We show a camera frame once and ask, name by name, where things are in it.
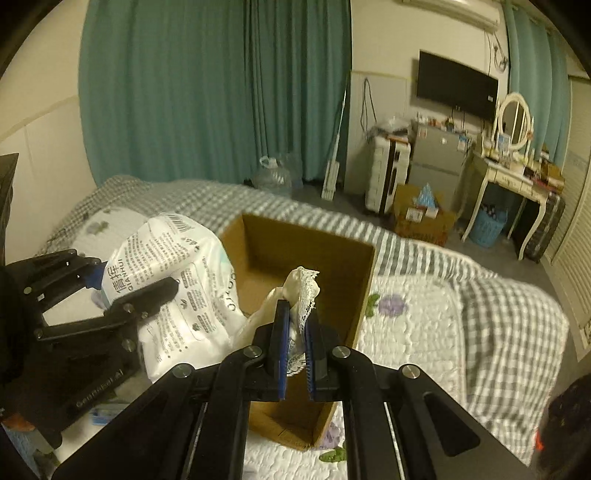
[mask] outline vanity table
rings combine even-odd
[[[478,192],[478,197],[476,198],[476,204],[474,205],[474,211],[472,212],[472,217],[470,218],[470,222],[468,223],[468,227],[466,228],[466,232],[462,236],[462,241],[465,242],[466,238],[470,234],[470,230],[472,230],[472,226],[474,225],[474,221],[476,220],[476,215],[478,214],[478,210],[480,209],[480,204],[482,203],[482,198],[484,197],[484,193],[486,191],[486,186],[489,183],[496,183],[497,185],[503,187],[510,192],[517,193],[518,195],[523,197],[521,201],[521,205],[519,207],[519,211],[515,216],[515,220],[513,220],[513,224],[509,230],[508,238],[511,238],[511,234],[513,233],[513,229],[515,225],[519,221],[519,217],[525,207],[525,201],[527,199],[533,200],[534,202],[540,205],[540,210],[538,216],[535,219],[534,224],[531,226],[530,231],[528,232],[527,236],[525,237],[523,244],[521,245],[521,249],[519,251],[519,260],[523,260],[523,255],[525,251],[525,246],[530,241],[531,237],[535,233],[535,231],[540,226],[542,219],[546,213],[546,201],[548,200],[548,196],[550,195],[550,191],[534,184],[533,181],[524,177],[521,174],[518,174],[514,171],[509,170],[487,158],[484,158],[481,153],[474,152],[468,160],[469,164],[466,166],[467,169],[467,177],[466,177],[466,187],[464,188],[464,196],[462,199],[462,206],[460,207],[460,212],[458,213],[458,218],[462,216],[462,213],[466,207],[467,198],[468,198],[468,184],[474,181],[477,174],[483,177],[482,183],[480,185],[480,190]]]

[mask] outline television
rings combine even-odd
[[[417,97],[443,103],[487,121],[494,121],[496,78],[467,65],[421,50]]]

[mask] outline suitcase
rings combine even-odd
[[[548,248],[548,244],[554,235],[558,222],[562,217],[564,205],[564,200],[560,195],[552,192],[550,193],[548,201],[546,202],[546,213],[544,218],[542,218],[540,226],[534,232],[525,247],[524,255],[530,260],[533,260],[536,263],[540,262],[542,255],[544,255],[544,252],[546,251],[546,248]],[[534,224],[539,210],[540,205],[531,200],[527,200],[521,218],[517,225],[515,225],[515,230],[513,231],[513,240],[517,253],[519,253],[527,233]]]
[[[374,145],[365,207],[379,215],[389,215],[396,187],[407,180],[411,148],[404,142],[383,137],[375,137]]]

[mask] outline cardboard box with items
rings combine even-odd
[[[236,272],[245,314],[257,311],[293,269],[317,270],[319,320],[335,328],[344,345],[355,346],[371,285],[372,245],[254,215],[238,217],[220,239]],[[334,411],[334,404],[309,400],[302,371],[289,377],[284,401],[251,404],[249,426],[271,440],[305,450],[322,440]]]
[[[398,236],[445,246],[457,214],[441,207],[426,208],[414,203],[421,189],[415,185],[399,185],[392,207],[392,230]],[[442,196],[435,192],[438,204]]]

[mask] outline blue basket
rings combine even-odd
[[[507,212],[500,211],[496,214],[496,220],[489,216],[484,209],[480,209],[476,215],[474,226],[468,237],[476,245],[490,248],[495,244],[499,233],[507,223]]]

